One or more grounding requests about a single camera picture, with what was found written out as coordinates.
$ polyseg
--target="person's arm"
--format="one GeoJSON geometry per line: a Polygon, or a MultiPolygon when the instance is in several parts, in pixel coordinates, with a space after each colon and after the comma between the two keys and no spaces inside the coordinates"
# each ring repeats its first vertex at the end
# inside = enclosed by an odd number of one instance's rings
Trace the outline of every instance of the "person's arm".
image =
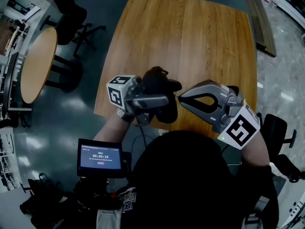
{"type": "Polygon", "coordinates": [[[95,136],[95,141],[121,143],[128,131],[130,123],[122,120],[116,113],[110,117],[107,123],[95,136]]]}
{"type": "Polygon", "coordinates": [[[270,164],[266,143],[261,132],[241,150],[243,162],[250,166],[265,167],[270,164]]]}

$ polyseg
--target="white cube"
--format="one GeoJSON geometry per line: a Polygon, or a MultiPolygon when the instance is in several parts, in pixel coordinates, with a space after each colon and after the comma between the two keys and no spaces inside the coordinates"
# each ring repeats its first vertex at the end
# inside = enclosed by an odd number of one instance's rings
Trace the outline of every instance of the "white cube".
{"type": "Polygon", "coordinates": [[[132,85],[134,77],[135,75],[117,75],[106,84],[111,104],[126,110],[124,98],[127,95],[128,88],[132,85]]]}

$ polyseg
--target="black cable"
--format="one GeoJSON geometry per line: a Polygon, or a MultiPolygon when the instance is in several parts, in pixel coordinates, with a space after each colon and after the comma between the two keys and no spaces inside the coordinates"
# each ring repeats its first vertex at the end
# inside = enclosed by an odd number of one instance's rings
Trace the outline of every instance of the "black cable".
{"type": "MultiPolygon", "coordinates": [[[[151,140],[153,140],[153,138],[151,136],[148,136],[148,135],[144,135],[146,137],[149,137],[151,140]]],[[[135,141],[139,138],[139,137],[142,137],[142,135],[139,135],[139,136],[136,136],[132,142],[132,150],[131,150],[131,153],[133,152],[133,146],[134,146],[134,143],[135,141]]]]}
{"type": "Polygon", "coordinates": [[[221,155],[223,155],[223,152],[228,148],[228,146],[230,146],[230,145],[228,144],[227,146],[225,146],[225,147],[223,148],[223,150],[220,151],[220,154],[221,154],[221,155]]]}
{"type": "Polygon", "coordinates": [[[143,136],[143,140],[144,140],[144,145],[145,145],[145,149],[147,148],[147,144],[146,144],[146,139],[145,139],[145,135],[144,135],[144,131],[143,131],[143,128],[142,126],[139,126],[141,132],[142,132],[142,136],[143,136]]]}

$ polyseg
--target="timer display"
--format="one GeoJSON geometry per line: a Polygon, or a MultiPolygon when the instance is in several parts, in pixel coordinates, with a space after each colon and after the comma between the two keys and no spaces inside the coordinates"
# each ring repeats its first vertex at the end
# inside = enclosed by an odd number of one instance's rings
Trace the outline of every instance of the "timer display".
{"type": "Polygon", "coordinates": [[[81,167],[121,169],[120,150],[112,147],[82,145],[81,167]]]}

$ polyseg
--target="gray floor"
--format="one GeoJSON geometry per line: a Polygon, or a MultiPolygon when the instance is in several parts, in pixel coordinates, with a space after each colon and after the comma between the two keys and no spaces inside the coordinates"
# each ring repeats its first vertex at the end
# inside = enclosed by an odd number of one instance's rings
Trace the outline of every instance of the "gray floor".
{"type": "MultiPolygon", "coordinates": [[[[291,138],[293,130],[297,130],[293,148],[284,144],[281,153],[286,154],[300,170],[305,170],[305,44],[301,39],[304,30],[279,9],[269,7],[266,12],[274,34],[277,57],[257,52],[257,80],[263,88],[257,88],[256,109],[263,116],[273,114],[284,119],[288,123],[286,138],[291,138]]],[[[286,182],[278,197],[280,216],[287,218],[289,209],[304,191],[304,181],[297,184],[286,182]]]]}
{"type": "MultiPolygon", "coordinates": [[[[79,51],[83,64],[83,76],[78,88],[72,93],[65,94],[59,89],[44,87],[33,104],[30,116],[31,128],[18,127],[15,130],[16,153],[18,157],[21,157],[19,159],[20,173],[25,185],[28,178],[35,178],[43,172],[51,179],[59,180],[65,190],[74,188],[79,180],[76,176],[78,138],[92,139],[106,121],[102,116],[93,114],[95,97],[106,53],[127,0],[75,1],[87,10],[86,21],[91,22],[93,27],[106,25],[107,31],[99,31],[92,37],[98,48],[96,52],[86,45],[79,51]]],[[[245,0],[210,1],[239,10],[247,11],[248,9],[245,0]]],[[[53,6],[48,9],[45,16],[47,15],[51,15],[54,21],[61,16],[53,6]]],[[[39,33],[40,31],[35,31],[31,41],[39,33]]],[[[72,59],[74,47],[73,43],[59,46],[56,54],[72,59]]],[[[157,130],[149,127],[144,128],[144,132],[153,138],[158,135],[157,130]]],[[[140,130],[132,126],[124,139],[123,149],[131,150],[133,139],[140,134],[140,130]]],[[[143,150],[143,141],[138,138],[132,154],[133,165],[143,150]]]]}

